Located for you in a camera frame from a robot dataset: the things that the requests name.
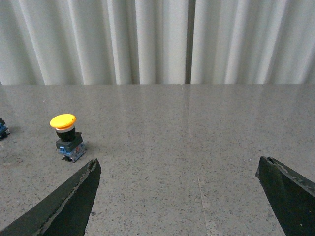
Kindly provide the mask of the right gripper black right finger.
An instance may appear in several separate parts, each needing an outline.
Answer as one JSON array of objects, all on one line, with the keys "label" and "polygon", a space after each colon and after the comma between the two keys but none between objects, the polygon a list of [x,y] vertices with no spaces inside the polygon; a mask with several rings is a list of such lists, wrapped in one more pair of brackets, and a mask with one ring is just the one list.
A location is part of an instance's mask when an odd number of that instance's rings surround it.
[{"label": "right gripper black right finger", "polygon": [[260,157],[255,176],[287,236],[315,234],[315,183],[272,157]]}]

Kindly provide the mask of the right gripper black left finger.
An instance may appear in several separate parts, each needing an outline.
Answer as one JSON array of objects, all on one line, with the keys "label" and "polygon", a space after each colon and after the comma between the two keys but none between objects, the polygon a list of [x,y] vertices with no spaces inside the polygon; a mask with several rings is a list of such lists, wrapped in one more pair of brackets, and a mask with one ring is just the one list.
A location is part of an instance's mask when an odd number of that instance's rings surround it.
[{"label": "right gripper black left finger", "polygon": [[99,186],[101,166],[89,161],[28,212],[1,230],[2,236],[83,236]]}]

